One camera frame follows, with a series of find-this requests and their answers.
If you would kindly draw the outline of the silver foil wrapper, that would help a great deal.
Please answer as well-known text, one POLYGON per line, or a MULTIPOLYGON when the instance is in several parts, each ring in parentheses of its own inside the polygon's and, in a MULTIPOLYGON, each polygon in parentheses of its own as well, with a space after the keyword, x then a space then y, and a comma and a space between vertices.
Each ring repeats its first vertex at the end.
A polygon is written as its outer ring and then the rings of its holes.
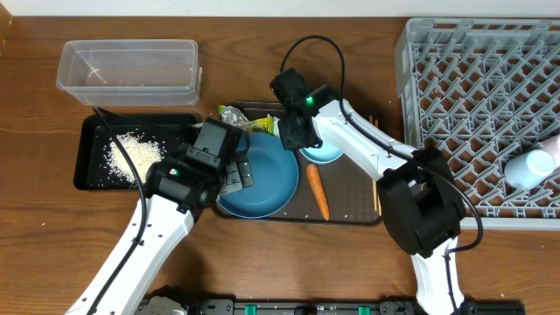
POLYGON ((242 130, 247 130, 251 126, 249 119, 236 107, 219 105, 218 112, 224 123, 242 130))

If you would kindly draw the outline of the clear plastic container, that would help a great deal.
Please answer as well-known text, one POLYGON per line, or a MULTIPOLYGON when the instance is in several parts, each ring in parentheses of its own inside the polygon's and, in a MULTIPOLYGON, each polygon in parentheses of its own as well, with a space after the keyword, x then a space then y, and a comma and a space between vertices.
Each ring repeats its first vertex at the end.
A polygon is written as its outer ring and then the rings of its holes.
POLYGON ((198 103, 201 79, 193 40, 73 40, 56 86, 87 106, 174 106, 198 103))

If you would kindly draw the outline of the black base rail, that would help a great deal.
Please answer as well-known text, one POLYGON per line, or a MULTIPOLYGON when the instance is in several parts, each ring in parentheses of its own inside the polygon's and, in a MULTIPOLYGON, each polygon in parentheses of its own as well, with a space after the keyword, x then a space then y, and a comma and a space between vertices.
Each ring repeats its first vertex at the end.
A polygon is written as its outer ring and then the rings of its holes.
POLYGON ((136 315, 407 315, 422 314, 410 301, 380 303, 245 303, 228 299, 209 299, 192 306, 182 305, 168 297, 143 300, 136 315))

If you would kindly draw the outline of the orange carrot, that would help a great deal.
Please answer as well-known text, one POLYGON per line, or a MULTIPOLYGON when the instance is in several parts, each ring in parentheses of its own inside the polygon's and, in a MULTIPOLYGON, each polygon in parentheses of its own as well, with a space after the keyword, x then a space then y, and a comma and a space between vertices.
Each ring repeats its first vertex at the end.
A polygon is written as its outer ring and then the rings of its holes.
POLYGON ((318 203, 319 210, 326 221, 330 220, 330 210, 328 201, 323 187, 322 179, 320 177, 319 168, 315 164, 308 164, 306 166, 306 175, 310 184, 311 190, 318 203))

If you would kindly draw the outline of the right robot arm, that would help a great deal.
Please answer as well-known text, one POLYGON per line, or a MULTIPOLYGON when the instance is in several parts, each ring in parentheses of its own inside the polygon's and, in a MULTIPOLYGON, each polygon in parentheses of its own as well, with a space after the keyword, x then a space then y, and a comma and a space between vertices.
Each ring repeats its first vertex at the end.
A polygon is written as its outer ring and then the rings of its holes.
POLYGON ((328 86, 275 87, 286 111, 279 124, 287 150, 329 143, 377 184, 382 219, 411 256, 416 300, 428 314, 454 314, 464 296, 454 249, 466 209, 443 154, 417 150, 380 131, 328 86))

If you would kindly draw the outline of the black waste tray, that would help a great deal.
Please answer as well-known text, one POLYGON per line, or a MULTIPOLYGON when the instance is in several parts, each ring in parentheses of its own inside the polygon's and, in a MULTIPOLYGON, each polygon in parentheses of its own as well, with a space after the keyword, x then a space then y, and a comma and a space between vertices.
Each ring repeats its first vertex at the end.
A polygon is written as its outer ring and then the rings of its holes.
POLYGON ((73 183, 80 190, 129 190, 134 186, 116 184, 115 178, 108 178, 109 172, 102 166, 103 145, 112 140, 104 128, 108 123, 115 134, 133 132, 143 134, 143 140, 155 137, 167 150, 164 155, 175 153, 182 144, 190 142, 190 127, 197 124, 192 114, 115 114, 99 117, 92 115, 82 124, 80 145, 74 171, 73 183))

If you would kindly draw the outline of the brown serving tray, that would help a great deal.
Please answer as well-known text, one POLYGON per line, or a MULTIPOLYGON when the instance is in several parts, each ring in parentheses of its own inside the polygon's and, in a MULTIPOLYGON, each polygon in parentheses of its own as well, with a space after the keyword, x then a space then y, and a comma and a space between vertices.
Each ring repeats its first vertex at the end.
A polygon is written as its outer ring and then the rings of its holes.
MULTIPOLYGON (((299 170, 295 194, 278 212, 258 220, 357 226, 374 226, 381 222, 374 210, 372 179, 345 155, 318 166, 330 210, 330 220, 325 220, 306 175, 310 161, 298 151, 293 153, 299 170)), ((244 219, 226 212, 217 202, 213 210, 220 217, 244 219)))

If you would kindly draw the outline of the white rice pile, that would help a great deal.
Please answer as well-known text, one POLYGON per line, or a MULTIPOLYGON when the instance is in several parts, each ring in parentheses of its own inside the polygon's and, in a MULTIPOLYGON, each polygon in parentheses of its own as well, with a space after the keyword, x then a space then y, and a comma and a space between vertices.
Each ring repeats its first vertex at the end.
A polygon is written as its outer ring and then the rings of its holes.
MULTIPOLYGON (((154 136, 147 140, 143 140, 143 136, 144 134, 137 135, 133 132, 116 135, 135 166, 142 183, 146 181, 151 165, 161 161, 167 153, 164 146, 155 141, 154 136)), ((126 186, 134 186, 137 183, 133 171, 113 140, 103 145, 103 157, 105 162, 102 168, 108 171, 109 179, 113 177, 116 184, 126 186)))

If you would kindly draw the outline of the pale pink cup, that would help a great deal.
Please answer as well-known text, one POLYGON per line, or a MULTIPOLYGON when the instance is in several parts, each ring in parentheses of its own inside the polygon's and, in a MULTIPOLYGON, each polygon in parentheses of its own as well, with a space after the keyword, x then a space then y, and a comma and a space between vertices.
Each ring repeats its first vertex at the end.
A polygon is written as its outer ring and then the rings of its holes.
POLYGON ((549 153, 555 161, 555 169, 560 167, 560 136, 556 135, 542 142, 542 150, 549 153))

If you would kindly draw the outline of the light blue bowl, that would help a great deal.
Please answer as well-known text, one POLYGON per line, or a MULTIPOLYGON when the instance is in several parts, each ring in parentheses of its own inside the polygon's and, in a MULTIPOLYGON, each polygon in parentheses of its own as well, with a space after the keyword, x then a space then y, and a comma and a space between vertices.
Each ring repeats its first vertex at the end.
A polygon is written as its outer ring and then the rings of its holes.
POLYGON ((323 142, 320 148, 302 148, 299 151, 304 158, 316 165, 330 164, 343 155, 341 150, 327 142, 323 142))

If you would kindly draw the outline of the dark blue plate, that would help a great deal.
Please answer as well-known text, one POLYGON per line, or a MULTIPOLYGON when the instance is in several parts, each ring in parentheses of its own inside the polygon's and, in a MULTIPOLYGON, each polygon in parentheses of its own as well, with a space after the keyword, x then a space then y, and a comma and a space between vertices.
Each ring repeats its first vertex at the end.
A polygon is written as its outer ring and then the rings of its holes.
POLYGON ((275 136, 251 133, 248 140, 248 164, 255 183, 220 197, 217 204, 234 216, 260 219, 289 203, 298 188, 298 162, 275 136))

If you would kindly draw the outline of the yellow green pandan packet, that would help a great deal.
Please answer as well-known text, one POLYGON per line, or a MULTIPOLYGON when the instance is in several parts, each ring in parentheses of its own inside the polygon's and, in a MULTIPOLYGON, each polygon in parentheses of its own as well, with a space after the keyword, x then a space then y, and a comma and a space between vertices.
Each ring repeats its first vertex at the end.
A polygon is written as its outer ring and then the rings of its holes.
POLYGON ((248 132, 274 134, 274 118, 270 115, 249 122, 248 132))

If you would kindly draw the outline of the light blue cup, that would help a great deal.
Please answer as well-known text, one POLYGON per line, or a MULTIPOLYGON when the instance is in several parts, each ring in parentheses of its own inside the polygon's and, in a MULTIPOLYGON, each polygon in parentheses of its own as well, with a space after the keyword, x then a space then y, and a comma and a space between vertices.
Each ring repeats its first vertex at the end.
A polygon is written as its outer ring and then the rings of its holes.
POLYGON ((545 150, 538 149, 509 160, 504 168, 504 176, 514 188, 532 189, 555 169, 555 159, 545 150))

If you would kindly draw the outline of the grey dishwasher rack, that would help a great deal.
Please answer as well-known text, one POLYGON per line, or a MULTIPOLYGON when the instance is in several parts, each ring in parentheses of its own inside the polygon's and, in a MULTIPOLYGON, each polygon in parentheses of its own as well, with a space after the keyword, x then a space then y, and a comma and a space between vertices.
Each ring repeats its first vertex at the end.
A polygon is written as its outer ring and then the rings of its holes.
POLYGON ((485 228, 558 230, 558 174, 523 190, 503 170, 559 132, 559 23, 414 17, 394 52, 405 142, 444 153, 485 228))

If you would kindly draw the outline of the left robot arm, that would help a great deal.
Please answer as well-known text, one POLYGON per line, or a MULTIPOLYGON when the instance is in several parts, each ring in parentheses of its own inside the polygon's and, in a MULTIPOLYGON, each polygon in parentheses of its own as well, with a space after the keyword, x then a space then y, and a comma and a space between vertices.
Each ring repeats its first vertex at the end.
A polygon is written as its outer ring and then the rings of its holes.
POLYGON ((245 188, 238 149, 247 133, 208 118, 194 143, 153 164, 129 225, 105 263, 68 309, 70 314, 132 314, 202 210, 222 193, 245 188))

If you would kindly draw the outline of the white crumpled tissue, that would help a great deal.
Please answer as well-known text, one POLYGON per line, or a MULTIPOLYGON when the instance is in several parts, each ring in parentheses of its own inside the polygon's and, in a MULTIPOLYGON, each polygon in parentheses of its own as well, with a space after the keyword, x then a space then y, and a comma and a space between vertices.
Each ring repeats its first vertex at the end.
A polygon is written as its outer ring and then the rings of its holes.
POLYGON ((272 121, 273 121, 273 135, 275 137, 280 137, 280 130, 279 130, 279 125, 278 125, 279 122, 280 122, 280 119, 276 116, 273 116, 272 121))

